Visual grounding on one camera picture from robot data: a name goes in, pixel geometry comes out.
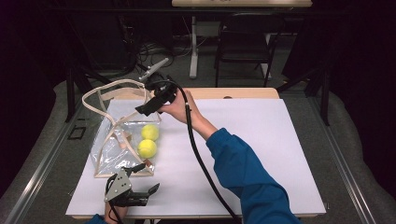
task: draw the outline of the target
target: cable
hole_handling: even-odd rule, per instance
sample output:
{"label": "cable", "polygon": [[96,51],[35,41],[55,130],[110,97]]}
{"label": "cable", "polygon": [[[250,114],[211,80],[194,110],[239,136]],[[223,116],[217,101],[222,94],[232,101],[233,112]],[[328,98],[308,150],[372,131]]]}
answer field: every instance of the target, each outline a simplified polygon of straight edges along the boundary
{"label": "cable", "polygon": [[210,173],[207,171],[205,164],[201,158],[201,155],[199,154],[198,148],[195,144],[195,139],[194,139],[194,134],[192,131],[192,123],[191,123],[191,111],[190,111],[190,105],[187,99],[187,95],[186,92],[183,91],[183,88],[181,86],[179,86],[176,82],[171,81],[171,80],[160,80],[160,81],[155,81],[152,82],[151,84],[156,84],[156,83],[161,83],[161,82],[167,82],[167,83],[171,83],[175,86],[177,86],[177,88],[180,90],[184,102],[186,104],[186,119],[187,119],[187,129],[189,131],[189,137],[190,137],[190,142],[191,142],[191,147],[192,147],[192,151],[195,154],[196,159],[198,160],[198,163],[200,164],[202,170],[204,171],[204,174],[206,176],[206,179],[208,180],[210,187],[213,189],[213,191],[215,192],[216,196],[218,197],[218,199],[220,200],[220,202],[223,204],[223,206],[225,207],[225,209],[227,209],[227,211],[230,213],[231,217],[233,218],[233,221],[236,224],[240,224],[242,223],[239,219],[239,217],[233,212],[233,209],[231,209],[231,207],[225,202],[225,200],[222,198],[221,194],[219,193],[219,190],[216,188],[215,183],[213,182],[212,177],[210,176]]}

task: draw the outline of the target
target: desk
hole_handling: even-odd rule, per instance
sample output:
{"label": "desk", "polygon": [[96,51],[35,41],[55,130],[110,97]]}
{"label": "desk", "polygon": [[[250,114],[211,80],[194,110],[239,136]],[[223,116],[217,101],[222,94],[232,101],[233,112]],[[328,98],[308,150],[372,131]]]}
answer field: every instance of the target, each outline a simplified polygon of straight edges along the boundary
{"label": "desk", "polygon": [[[197,99],[196,103],[201,112],[216,126],[227,127],[230,133],[239,135],[256,148],[256,154],[266,170],[288,192],[293,214],[297,217],[313,217],[326,213],[288,110],[283,100],[278,99],[275,89],[190,90]],[[231,96],[233,99],[222,99],[225,96]],[[186,125],[167,114],[161,116],[163,121],[161,136],[157,140],[159,152],[154,176],[131,177],[134,191],[146,191],[157,183],[161,184],[160,188],[150,197],[146,207],[131,207],[127,217],[137,219],[230,217],[210,188],[193,155]],[[241,215],[239,199],[221,187],[216,179],[212,169],[214,162],[205,146],[205,141],[197,133],[195,140],[220,194],[234,212]],[[66,211],[67,215],[74,218],[90,218],[95,213],[104,213],[106,178],[93,178],[93,172],[91,159],[87,159]]]}
{"label": "desk", "polygon": [[[172,0],[174,7],[311,7],[311,0]],[[190,78],[197,77],[198,49],[196,43],[196,19],[191,22],[191,67]],[[262,64],[265,74],[267,64]]]}

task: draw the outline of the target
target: bag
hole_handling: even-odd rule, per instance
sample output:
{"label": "bag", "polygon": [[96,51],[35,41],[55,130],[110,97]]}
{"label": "bag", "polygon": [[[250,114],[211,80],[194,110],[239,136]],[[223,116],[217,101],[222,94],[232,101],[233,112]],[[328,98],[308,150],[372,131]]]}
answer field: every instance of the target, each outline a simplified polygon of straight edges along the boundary
{"label": "bag", "polygon": [[135,110],[150,99],[144,84],[131,79],[114,81],[82,96],[82,103],[102,116],[91,148],[95,177],[110,177],[122,166],[141,163],[146,168],[131,175],[154,175],[161,118],[157,112],[145,116]]}

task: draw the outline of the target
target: yellow ball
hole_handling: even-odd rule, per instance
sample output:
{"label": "yellow ball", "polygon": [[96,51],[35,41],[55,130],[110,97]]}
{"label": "yellow ball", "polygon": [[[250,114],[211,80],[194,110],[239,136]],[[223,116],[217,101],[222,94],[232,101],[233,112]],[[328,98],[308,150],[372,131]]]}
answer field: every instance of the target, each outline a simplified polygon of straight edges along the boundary
{"label": "yellow ball", "polygon": [[143,139],[150,139],[152,141],[155,141],[160,136],[160,130],[158,130],[158,127],[156,125],[148,124],[142,128],[141,134]]}
{"label": "yellow ball", "polygon": [[142,140],[137,146],[137,153],[139,153],[142,158],[151,158],[157,153],[157,145],[150,139]]}

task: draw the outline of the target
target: chair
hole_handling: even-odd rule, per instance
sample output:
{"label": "chair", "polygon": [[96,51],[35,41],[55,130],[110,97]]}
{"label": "chair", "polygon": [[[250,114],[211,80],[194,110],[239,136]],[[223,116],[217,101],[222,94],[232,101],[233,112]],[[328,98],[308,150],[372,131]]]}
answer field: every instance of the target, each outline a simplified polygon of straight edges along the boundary
{"label": "chair", "polygon": [[[276,14],[234,13],[226,17],[219,26],[219,43],[216,52],[216,87],[219,85],[219,66],[222,63],[267,63],[266,73],[262,71],[263,86],[266,87],[274,58],[276,42],[285,22]],[[266,41],[266,35],[275,35]]]}

